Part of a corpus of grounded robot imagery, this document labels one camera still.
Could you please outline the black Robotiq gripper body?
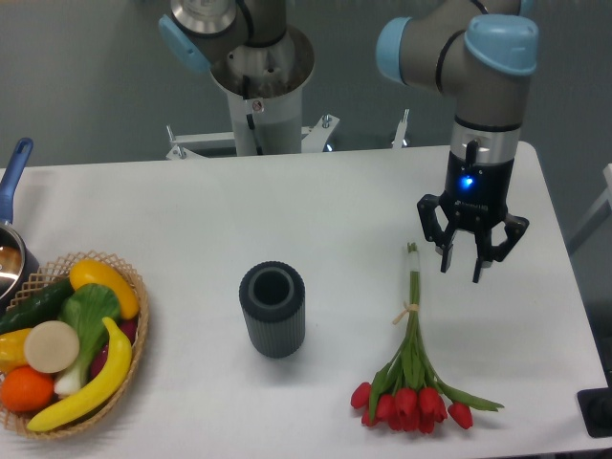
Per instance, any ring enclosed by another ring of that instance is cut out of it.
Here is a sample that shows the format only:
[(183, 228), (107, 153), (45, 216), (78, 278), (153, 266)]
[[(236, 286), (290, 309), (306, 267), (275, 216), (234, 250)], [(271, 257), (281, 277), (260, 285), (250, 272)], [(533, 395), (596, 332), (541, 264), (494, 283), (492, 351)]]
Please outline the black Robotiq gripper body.
[(448, 154), (445, 189), (440, 196), (442, 212), (451, 222), (459, 218), (458, 229), (474, 232), (479, 216), (486, 229), (502, 222), (508, 213), (506, 203), (514, 160), (502, 164), (472, 164)]

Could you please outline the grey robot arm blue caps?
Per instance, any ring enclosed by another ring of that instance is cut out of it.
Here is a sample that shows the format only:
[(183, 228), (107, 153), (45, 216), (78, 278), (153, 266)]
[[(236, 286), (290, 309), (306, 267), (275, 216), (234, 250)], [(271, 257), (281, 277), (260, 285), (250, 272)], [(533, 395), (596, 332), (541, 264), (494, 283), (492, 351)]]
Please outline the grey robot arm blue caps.
[[(379, 72), (456, 100), (440, 195), (417, 205), (443, 268), (456, 232), (473, 235), (475, 270), (506, 258), (529, 225), (506, 203), (539, 31), (527, 1), (446, 1), (422, 19), (390, 20), (377, 39)], [(170, 52), (226, 93), (241, 156), (301, 153), (302, 89), (315, 65), (282, 1), (174, 1), (158, 23)]]

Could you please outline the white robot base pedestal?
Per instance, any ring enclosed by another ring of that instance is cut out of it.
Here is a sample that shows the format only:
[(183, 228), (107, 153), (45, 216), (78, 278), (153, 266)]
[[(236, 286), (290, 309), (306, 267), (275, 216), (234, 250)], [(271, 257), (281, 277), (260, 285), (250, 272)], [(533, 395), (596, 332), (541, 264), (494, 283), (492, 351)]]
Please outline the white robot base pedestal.
[(236, 155), (262, 156), (330, 151), (339, 118), (326, 113), (302, 124), (302, 90), (312, 76), (315, 56), (307, 36), (289, 26), (268, 47), (239, 46), (211, 63), (167, 16), (159, 21), (167, 48), (190, 71), (209, 74), (227, 97), (232, 130), (179, 135), (167, 131), (171, 160), (194, 158), (198, 150), (234, 148)]

